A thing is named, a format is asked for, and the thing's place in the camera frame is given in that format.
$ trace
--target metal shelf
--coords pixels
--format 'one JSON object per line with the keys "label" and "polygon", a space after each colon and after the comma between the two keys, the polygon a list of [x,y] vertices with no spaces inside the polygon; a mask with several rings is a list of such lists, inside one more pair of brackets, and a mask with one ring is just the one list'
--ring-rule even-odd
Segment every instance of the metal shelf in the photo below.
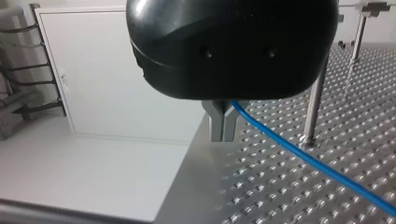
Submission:
{"label": "metal shelf", "polygon": [[[317,141],[305,150],[396,205],[396,49],[363,45],[347,88],[351,54],[332,50]],[[247,111],[298,145],[308,101],[306,91]],[[237,142],[210,143],[208,130],[205,118],[155,223],[396,222],[241,119]]]}

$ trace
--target blue cable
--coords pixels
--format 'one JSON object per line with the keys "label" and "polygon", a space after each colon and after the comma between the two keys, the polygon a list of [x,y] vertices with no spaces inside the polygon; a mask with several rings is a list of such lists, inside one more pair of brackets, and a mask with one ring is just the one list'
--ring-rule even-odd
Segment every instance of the blue cable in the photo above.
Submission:
{"label": "blue cable", "polygon": [[341,175],[334,171],[332,168],[329,166],[321,163],[320,161],[315,160],[313,157],[308,155],[307,153],[303,152],[301,149],[297,148],[295,145],[292,143],[288,142],[286,139],[282,138],[278,134],[274,133],[271,131],[269,128],[265,127],[263,124],[255,120],[253,117],[251,117],[248,112],[242,108],[241,105],[239,105],[236,101],[232,101],[232,105],[235,108],[235,110],[245,119],[247,120],[250,124],[258,128],[260,131],[265,133],[267,136],[272,138],[275,142],[280,144],[282,147],[293,153],[294,155],[298,156],[300,159],[303,161],[309,163],[311,166],[314,168],[320,170],[323,174],[335,179],[339,183],[347,186],[348,188],[352,189],[359,195],[361,195],[363,198],[367,199],[371,203],[375,204],[378,206],[380,209],[384,210],[388,214],[392,215],[393,217],[396,217],[396,208],[391,205],[390,203],[385,202],[382,200],[380,197],[376,196],[373,194],[371,191],[365,189],[361,185],[355,183],[353,180],[349,179],[348,177]]}

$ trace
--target white floor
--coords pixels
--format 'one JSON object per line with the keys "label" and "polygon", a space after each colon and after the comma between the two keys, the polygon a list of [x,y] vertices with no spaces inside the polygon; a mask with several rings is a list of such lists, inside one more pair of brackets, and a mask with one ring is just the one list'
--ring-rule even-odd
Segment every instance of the white floor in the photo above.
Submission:
{"label": "white floor", "polygon": [[74,136],[67,118],[45,117],[0,142],[0,198],[152,221],[186,152]]}

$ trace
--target black device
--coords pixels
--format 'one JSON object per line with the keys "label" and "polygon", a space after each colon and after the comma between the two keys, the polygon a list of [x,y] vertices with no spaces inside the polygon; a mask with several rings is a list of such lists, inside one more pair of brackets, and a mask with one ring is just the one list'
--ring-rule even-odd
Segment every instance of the black device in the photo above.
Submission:
{"label": "black device", "polygon": [[306,90],[333,42],[336,0],[129,0],[146,81],[192,100],[280,99]]}

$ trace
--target white cupboard door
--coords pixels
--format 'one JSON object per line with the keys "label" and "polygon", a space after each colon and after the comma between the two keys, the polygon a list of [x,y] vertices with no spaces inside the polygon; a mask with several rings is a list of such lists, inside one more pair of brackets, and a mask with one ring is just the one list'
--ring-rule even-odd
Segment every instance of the white cupboard door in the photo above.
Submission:
{"label": "white cupboard door", "polygon": [[40,14],[75,133],[188,144],[204,115],[137,66],[124,11]]}

